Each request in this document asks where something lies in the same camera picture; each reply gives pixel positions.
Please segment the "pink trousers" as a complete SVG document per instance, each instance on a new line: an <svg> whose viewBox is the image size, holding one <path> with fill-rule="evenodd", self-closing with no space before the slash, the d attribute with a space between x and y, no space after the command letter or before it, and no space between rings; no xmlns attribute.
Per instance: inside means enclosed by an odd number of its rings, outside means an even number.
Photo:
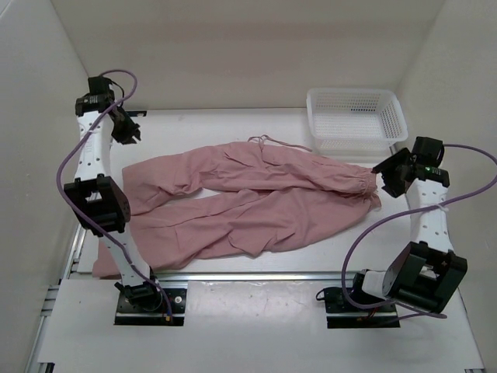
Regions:
<svg viewBox="0 0 497 373"><path fill-rule="evenodd" d="M381 206L370 169L264 143L163 155L122 177L131 235L152 270L301 249Z"/></svg>

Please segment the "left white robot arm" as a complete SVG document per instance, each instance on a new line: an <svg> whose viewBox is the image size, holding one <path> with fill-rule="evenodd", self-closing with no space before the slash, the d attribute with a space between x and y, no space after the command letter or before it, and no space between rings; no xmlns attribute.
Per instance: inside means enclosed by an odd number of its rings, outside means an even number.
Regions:
<svg viewBox="0 0 497 373"><path fill-rule="evenodd" d="M81 142L76 148L78 168L74 180L62 185L62 195L82 227L99 238L113 259L120 274L115 284L120 297L152 312L163 305L163 293L127 228L130 204L110 168L113 143L137 143L140 127L116 99L112 79L97 75L88 84L88 93L75 102Z"/></svg>

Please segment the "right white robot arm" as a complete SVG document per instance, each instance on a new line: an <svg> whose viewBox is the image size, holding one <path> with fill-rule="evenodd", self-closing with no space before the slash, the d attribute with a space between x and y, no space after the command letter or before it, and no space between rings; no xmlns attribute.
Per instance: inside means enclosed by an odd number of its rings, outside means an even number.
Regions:
<svg viewBox="0 0 497 373"><path fill-rule="evenodd" d="M357 310L385 301L440 314L467 273L467 261L455 254L443 202L450 177L440 168L441 140L418 137L373 167L390 196L406 196L412 209L411 235L406 247L385 271L364 270L353 280L349 303Z"/></svg>

